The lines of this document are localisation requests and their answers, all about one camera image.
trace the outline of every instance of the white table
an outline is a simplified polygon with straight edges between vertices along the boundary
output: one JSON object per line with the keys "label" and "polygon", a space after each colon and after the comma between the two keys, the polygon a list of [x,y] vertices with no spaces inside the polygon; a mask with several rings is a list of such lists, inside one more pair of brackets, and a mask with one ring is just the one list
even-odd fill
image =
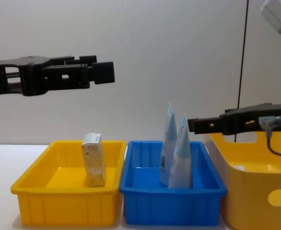
{"label": "white table", "polygon": [[[11,185],[46,149],[46,145],[0,145],[0,230],[49,229],[49,230],[82,230],[85,227],[34,228],[23,226],[20,220],[17,196],[11,194]],[[217,227],[165,227],[165,226],[131,226],[120,219],[113,229],[187,229],[187,230],[228,230],[220,221]]]}

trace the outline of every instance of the black cable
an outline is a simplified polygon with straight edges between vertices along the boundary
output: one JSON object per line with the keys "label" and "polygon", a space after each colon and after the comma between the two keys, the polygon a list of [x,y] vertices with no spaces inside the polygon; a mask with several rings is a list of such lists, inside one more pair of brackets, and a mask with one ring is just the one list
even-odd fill
{"label": "black cable", "polygon": [[270,138],[267,138],[267,148],[269,148],[269,150],[270,150],[273,154],[275,154],[275,155],[281,157],[281,153],[276,152],[275,150],[273,150],[273,149],[271,148],[271,146],[270,146]]}
{"label": "black cable", "polygon": [[238,87],[237,108],[240,107],[240,100],[241,100],[240,97],[241,97],[242,75],[243,75],[244,54],[245,54],[245,41],[246,41],[246,31],[247,31],[248,7],[249,7],[249,0],[246,1],[246,15],[245,15],[245,26],[244,26],[244,38],[243,38],[243,52],[242,52],[242,60],[241,60],[240,84],[239,84],[239,87]]}

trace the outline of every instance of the yellow plastic bin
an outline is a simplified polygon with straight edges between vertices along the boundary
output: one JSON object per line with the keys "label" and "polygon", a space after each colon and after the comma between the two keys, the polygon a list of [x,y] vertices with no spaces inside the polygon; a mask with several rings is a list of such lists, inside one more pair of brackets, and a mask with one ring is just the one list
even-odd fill
{"label": "yellow plastic bin", "polygon": [[126,142],[103,141],[104,187],[87,187],[82,141],[55,141],[13,184],[25,225],[111,226],[117,218]]}
{"label": "yellow plastic bin", "polygon": [[[226,142],[220,133],[206,135],[209,155],[227,187],[221,214],[234,229],[281,230],[281,157],[267,148],[264,132],[254,143]],[[281,152],[281,132],[272,148]]]}

